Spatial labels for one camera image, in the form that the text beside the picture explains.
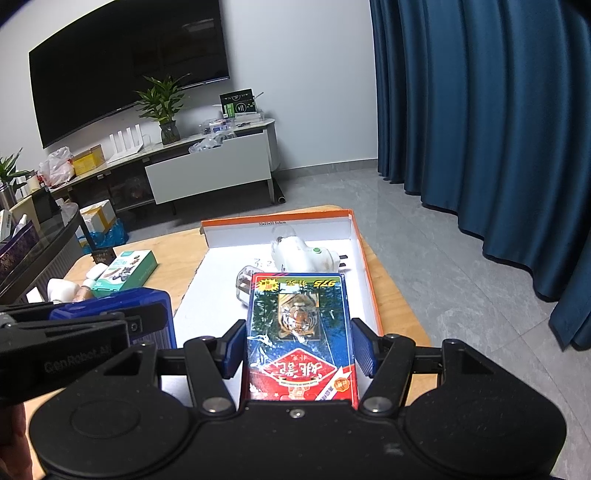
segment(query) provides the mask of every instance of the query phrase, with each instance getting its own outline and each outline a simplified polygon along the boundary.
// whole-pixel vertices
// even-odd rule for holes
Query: black tv screen
[[[229,77],[218,0],[115,0],[29,53],[43,147],[130,107],[144,76],[183,87]]]

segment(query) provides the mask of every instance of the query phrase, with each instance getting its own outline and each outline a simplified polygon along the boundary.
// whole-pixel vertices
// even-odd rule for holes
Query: blue plastic bag
[[[120,245],[125,245],[127,240],[129,240],[129,235],[125,231],[123,222],[118,218],[107,233],[91,232],[90,236],[95,241],[97,248],[118,247]],[[84,236],[78,237],[78,241],[81,243],[85,242],[85,240]],[[85,243],[82,247],[82,251],[84,254],[89,254],[90,245]]]

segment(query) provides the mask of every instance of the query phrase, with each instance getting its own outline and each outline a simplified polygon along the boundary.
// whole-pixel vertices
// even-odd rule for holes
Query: small bottle
[[[16,237],[19,230],[27,224],[28,220],[29,220],[29,218],[28,218],[27,214],[25,213],[21,217],[20,221],[17,223],[16,227],[14,228],[14,233],[12,234],[12,238]]]
[[[95,298],[95,295],[92,293],[92,287],[95,286],[95,283],[96,280],[87,278],[84,282],[82,282],[82,286],[78,289],[78,291],[76,292],[76,296],[72,301],[84,301]]]
[[[92,267],[86,274],[85,281],[82,282],[82,286],[78,289],[72,301],[84,301],[95,298],[95,295],[92,293],[92,287],[95,286],[96,279],[103,274],[107,267],[104,263],[99,263]]]

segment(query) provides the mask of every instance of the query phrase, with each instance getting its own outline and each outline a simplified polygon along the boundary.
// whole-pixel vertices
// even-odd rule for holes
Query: tiger image
[[[279,338],[319,338],[317,300],[305,294],[280,294]]]

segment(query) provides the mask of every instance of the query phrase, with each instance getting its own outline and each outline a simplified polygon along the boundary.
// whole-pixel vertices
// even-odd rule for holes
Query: green product box
[[[123,252],[96,280],[92,293],[95,297],[101,298],[111,295],[114,291],[141,287],[157,266],[151,250]]]

